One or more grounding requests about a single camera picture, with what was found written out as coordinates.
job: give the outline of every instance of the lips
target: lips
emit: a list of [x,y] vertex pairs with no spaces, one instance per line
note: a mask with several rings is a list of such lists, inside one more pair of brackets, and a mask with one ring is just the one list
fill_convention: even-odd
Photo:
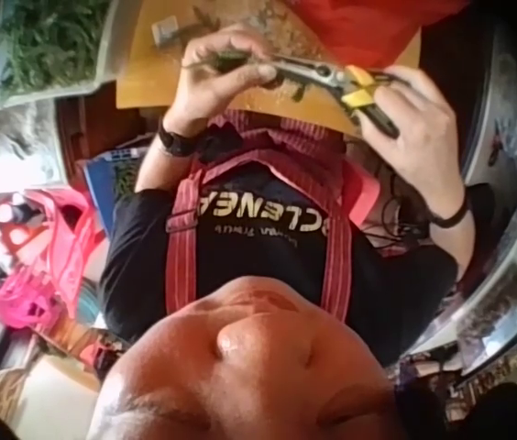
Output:
[[288,299],[272,291],[245,291],[238,294],[228,305],[267,305],[288,312],[299,312],[299,309]]

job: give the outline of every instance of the black t-shirt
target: black t-shirt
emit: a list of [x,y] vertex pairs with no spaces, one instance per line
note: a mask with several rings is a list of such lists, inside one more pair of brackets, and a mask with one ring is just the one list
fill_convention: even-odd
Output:
[[[172,193],[147,190],[116,207],[100,298],[109,329],[129,343],[166,314]],[[257,163],[235,168],[202,190],[197,226],[197,295],[232,279],[265,276],[321,303],[327,215]],[[457,264],[439,247],[383,258],[354,226],[352,296],[346,324],[388,365],[432,321],[454,285]]]

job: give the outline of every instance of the hand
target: hand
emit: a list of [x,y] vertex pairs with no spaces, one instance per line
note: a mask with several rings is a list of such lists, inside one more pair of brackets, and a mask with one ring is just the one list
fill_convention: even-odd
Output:
[[248,64],[224,75],[202,66],[188,67],[220,50],[231,49],[251,52],[254,58],[265,61],[270,55],[264,38],[242,25],[190,41],[181,62],[175,101],[163,119],[167,131],[192,138],[205,129],[209,118],[226,110],[236,95],[277,76],[273,66],[260,63]]
[[456,115],[437,86],[422,71],[392,66],[394,82],[375,92],[375,103],[400,130],[397,139],[383,135],[360,115],[364,139],[443,218],[454,215],[464,201],[458,164]]

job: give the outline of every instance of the wooden board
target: wooden board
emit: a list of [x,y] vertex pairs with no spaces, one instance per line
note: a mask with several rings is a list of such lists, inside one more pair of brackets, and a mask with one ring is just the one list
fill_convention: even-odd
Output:
[[[277,0],[180,0],[176,2],[143,0],[124,74],[117,81],[118,108],[167,106],[177,86],[182,45],[166,49],[155,46],[152,27],[174,17],[179,28],[198,23],[197,6],[221,26],[247,22],[258,28],[285,55],[334,61],[318,37],[283,3]],[[410,42],[397,62],[417,66],[421,50],[420,33]],[[275,91],[253,89],[238,96],[232,108],[290,117],[357,135],[336,101],[324,90],[308,88],[300,103],[291,96],[295,84],[285,83]]]

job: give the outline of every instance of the black wristwatch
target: black wristwatch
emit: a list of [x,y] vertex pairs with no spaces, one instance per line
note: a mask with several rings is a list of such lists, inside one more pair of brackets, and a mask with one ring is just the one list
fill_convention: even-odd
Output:
[[199,148],[200,142],[204,137],[204,132],[195,137],[183,137],[176,133],[170,133],[165,130],[162,118],[159,120],[157,133],[159,134],[165,151],[176,158],[187,158],[191,156]]
[[432,211],[430,211],[429,209],[427,211],[431,223],[438,227],[441,227],[442,229],[449,229],[451,227],[457,226],[464,219],[464,217],[467,216],[469,209],[470,207],[468,206],[467,193],[465,192],[462,206],[460,206],[460,209],[456,212],[456,214],[452,215],[450,218],[442,218],[432,213]]

